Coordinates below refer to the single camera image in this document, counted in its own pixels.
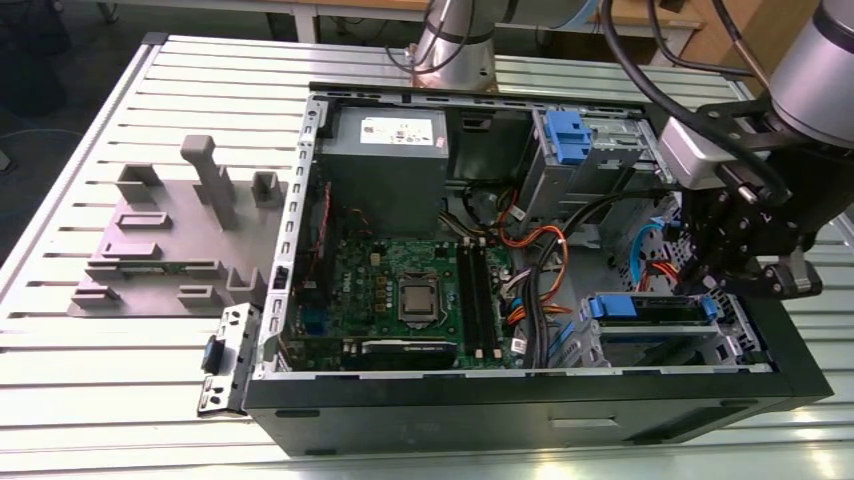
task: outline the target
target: white desk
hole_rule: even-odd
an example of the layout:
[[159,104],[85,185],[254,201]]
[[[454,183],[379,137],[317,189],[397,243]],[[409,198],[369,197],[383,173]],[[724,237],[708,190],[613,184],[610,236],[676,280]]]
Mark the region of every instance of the white desk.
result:
[[[614,65],[500,57],[498,71],[502,92],[642,99]],[[649,71],[690,107],[742,95],[720,77]],[[195,178],[179,145],[198,133],[214,136],[233,178],[275,169],[289,181],[313,80],[408,82],[375,48],[173,37],[137,53],[0,270],[0,471],[159,480],[854,477],[854,257],[835,228],[809,254],[828,291],[788,308],[836,397],[686,445],[291,461],[251,420],[197,419],[219,319],[71,318],[71,292],[121,198],[122,166],[153,162],[162,178]]]

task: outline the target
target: expansion slot bracket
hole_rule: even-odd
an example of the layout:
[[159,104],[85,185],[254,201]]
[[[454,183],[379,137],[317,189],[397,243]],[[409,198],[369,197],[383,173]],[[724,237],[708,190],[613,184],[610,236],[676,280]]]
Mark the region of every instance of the expansion slot bracket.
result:
[[223,310],[217,333],[205,348],[199,417],[246,416],[243,396],[259,327],[261,311],[253,304],[242,303]]

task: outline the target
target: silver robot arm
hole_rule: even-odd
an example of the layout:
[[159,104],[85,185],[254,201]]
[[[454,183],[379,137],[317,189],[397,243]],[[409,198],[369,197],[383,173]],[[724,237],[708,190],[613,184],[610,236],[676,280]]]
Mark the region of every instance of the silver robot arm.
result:
[[584,23],[598,0],[433,0],[425,33],[400,67],[416,86],[489,90],[496,86],[496,24],[558,28]]
[[[757,100],[681,111],[637,65],[621,64],[672,115],[660,149],[684,190],[693,251],[678,290],[714,284],[754,297],[818,295],[823,280],[804,254],[854,202],[854,2],[823,1]],[[760,266],[760,256],[778,261]]]

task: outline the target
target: label sticker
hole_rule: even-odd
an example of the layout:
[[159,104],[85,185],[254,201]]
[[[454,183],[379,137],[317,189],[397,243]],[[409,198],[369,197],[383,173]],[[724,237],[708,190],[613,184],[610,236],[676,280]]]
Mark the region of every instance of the label sticker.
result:
[[433,146],[433,122],[428,118],[367,117],[362,120],[362,143]]
[[520,221],[525,220],[525,210],[522,210],[516,205],[510,207],[510,214],[514,216],[517,220]]
[[513,353],[518,353],[520,355],[525,355],[525,351],[528,350],[528,348],[529,342],[526,342],[521,338],[514,337],[513,341],[510,342],[510,351]]

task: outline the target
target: red wire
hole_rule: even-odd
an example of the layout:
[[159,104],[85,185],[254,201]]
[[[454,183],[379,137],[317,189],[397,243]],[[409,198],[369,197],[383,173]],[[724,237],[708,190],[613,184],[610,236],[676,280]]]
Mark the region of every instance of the red wire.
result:
[[520,200],[520,192],[514,192],[513,199],[510,201],[510,205],[502,212],[498,217],[498,232],[502,238],[502,242],[512,248],[524,248],[528,247],[532,243],[537,241],[537,239],[546,233],[554,233],[561,240],[561,253],[564,254],[564,264],[561,265],[561,271],[558,273],[558,278],[552,285],[549,291],[541,297],[544,302],[548,302],[553,299],[553,297],[558,294],[558,289],[561,288],[561,283],[564,283],[564,278],[566,277],[566,264],[570,260],[570,249],[568,247],[566,237],[564,236],[564,231],[554,225],[546,225],[544,227],[537,228],[522,240],[514,240],[508,236],[508,232],[505,231],[505,220],[508,219],[508,214],[510,210],[513,210],[517,201]]
[[665,275],[668,275],[668,278],[670,278],[670,280],[673,280],[674,282],[680,282],[677,271],[668,263],[650,262],[650,266],[657,270],[660,270],[661,272],[664,272]]
[[648,289],[650,288],[650,272],[649,271],[644,271],[644,276],[641,277],[641,281],[638,282],[638,287],[636,288],[637,292],[646,292]]
[[[573,313],[573,309],[568,307],[562,307],[560,305],[546,305],[544,306],[544,310],[546,313]],[[508,316],[508,325],[516,325],[525,318],[525,308],[518,307],[513,313]]]
[[309,276],[311,276],[315,273],[315,265],[318,264],[318,259],[321,257],[321,244],[323,243],[323,238],[326,237],[326,226],[327,226],[327,223],[330,222],[330,209],[333,205],[331,190],[333,190],[333,183],[327,182],[326,193],[325,193],[326,208],[323,211],[323,223],[321,224],[321,232],[318,233],[318,241],[315,243],[315,258],[311,260],[311,267],[309,268]]

